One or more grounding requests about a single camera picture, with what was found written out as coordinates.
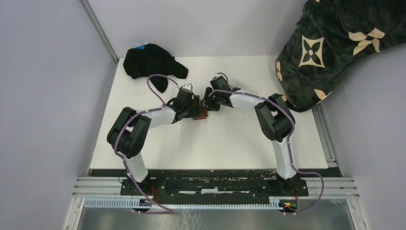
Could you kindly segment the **brown leather card holder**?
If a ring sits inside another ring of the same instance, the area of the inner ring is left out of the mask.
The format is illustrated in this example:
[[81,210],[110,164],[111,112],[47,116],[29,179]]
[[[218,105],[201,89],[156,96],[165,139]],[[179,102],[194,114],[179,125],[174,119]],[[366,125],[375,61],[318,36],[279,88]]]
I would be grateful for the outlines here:
[[208,117],[207,107],[204,105],[203,100],[200,100],[196,103],[194,115],[192,116],[193,120],[203,120]]

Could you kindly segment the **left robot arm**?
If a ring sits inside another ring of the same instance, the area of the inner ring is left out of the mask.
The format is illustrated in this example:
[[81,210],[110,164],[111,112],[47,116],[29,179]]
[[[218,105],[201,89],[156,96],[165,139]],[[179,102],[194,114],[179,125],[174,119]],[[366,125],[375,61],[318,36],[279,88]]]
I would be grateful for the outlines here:
[[177,96],[161,107],[139,112],[125,107],[121,111],[108,132],[107,142],[122,159],[128,177],[133,180],[134,191],[145,195],[151,188],[150,181],[146,179],[148,169],[141,154],[148,131],[202,114],[201,97],[186,88],[180,88]]

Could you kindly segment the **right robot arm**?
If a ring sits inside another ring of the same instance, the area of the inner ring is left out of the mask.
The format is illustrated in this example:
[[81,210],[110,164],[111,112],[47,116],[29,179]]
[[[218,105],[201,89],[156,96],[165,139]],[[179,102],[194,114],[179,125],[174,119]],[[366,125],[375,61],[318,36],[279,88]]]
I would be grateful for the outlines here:
[[253,111],[259,121],[262,133],[272,142],[277,162],[277,191],[290,195],[295,189],[294,178],[297,172],[293,168],[293,154],[290,146],[295,119],[286,105],[282,95],[273,94],[269,97],[258,96],[231,87],[224,76],[217,76],[210,81],[211,87],[206,88],[204,104],[209,110],[218,111],[220,106],[241,108]]

